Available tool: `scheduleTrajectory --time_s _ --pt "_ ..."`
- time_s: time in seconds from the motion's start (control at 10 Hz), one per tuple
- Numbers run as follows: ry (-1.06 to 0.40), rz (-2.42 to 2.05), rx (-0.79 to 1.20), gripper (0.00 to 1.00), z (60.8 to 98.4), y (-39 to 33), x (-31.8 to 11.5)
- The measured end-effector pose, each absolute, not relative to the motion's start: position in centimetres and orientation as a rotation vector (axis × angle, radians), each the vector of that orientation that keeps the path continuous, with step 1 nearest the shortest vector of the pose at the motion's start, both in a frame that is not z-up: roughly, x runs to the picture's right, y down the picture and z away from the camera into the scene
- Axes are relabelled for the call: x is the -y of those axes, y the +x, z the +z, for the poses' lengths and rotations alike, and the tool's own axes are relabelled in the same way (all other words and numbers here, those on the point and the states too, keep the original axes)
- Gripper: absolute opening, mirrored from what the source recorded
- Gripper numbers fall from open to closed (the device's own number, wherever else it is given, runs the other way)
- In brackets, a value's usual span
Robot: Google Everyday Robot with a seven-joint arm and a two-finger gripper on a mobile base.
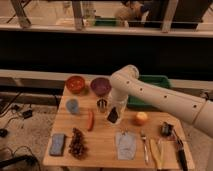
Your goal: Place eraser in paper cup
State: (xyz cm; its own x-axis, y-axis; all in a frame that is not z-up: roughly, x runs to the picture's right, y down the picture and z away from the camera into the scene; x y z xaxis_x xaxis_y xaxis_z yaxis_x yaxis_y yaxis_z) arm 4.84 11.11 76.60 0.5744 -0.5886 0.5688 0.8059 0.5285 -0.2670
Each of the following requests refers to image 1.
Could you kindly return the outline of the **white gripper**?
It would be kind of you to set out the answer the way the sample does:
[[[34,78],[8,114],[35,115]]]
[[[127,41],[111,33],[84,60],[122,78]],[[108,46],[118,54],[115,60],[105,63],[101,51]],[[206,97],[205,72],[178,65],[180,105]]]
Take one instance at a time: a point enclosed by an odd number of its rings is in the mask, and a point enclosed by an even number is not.
[[[119,124],[123,118],[127,105],[128,95],[115,88],[108,96],[107,120],[112,124]]]

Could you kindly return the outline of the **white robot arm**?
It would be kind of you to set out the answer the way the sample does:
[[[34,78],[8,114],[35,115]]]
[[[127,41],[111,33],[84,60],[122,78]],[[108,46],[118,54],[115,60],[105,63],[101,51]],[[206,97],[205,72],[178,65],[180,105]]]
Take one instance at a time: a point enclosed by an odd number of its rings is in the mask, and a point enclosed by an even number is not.
[[[112,100],[134,96],[213,138],[213,101],[144,83],[138,78],[139,71],[134,65],[115,71],[109,77]]]

